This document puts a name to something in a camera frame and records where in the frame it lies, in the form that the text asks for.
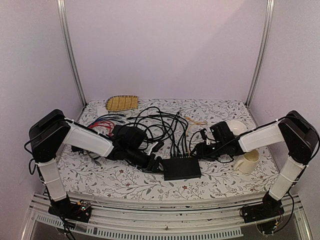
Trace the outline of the black network switch box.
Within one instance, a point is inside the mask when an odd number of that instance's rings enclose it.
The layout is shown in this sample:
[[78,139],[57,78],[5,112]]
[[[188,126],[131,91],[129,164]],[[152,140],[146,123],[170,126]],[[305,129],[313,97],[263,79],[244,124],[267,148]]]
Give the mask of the black network switch box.
[[164,159],[164,180],[175,181],[201,177],[199,161],[193,157]]

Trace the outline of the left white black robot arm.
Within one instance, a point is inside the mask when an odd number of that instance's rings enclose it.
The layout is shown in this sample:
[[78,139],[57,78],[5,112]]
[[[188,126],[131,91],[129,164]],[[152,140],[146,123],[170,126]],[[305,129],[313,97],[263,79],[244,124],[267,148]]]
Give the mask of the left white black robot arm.
[[147,138],[146,133],[136,126],[116,125],[110,136],[68,119],[55,109],[44,116],[29,130],[31,149],[29,153],[35,162],[40,181],[44,184],[50,207],[48,212],[61,220],[88,223],[92,208],[83,200],[72,203],[63,185],[57,165],[57,152],[62,145],[95,153],[109,160],[124,160],[127,163],[151,173],[165,173],[166,167],[155,152],[163,146],[157,142],[149,153],[139,147]]

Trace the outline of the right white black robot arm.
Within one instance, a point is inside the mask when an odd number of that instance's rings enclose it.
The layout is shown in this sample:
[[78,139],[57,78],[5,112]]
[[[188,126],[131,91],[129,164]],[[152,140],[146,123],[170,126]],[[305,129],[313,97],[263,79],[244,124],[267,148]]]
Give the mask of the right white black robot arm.
[[320,135],[303,116],[292,110],[287,115],[252,130],[242,130],[231,122],[220,121],[210,128],[213,139],[201,131],[203,141],[190,151],[192,157],[216,161],[219,157],[244,156],[261,147],[285,143],[287,160],[262,202],[244,205],[239,214],[245,223],[284,214],[282,198],[300,179],[309,162],[320,150]]

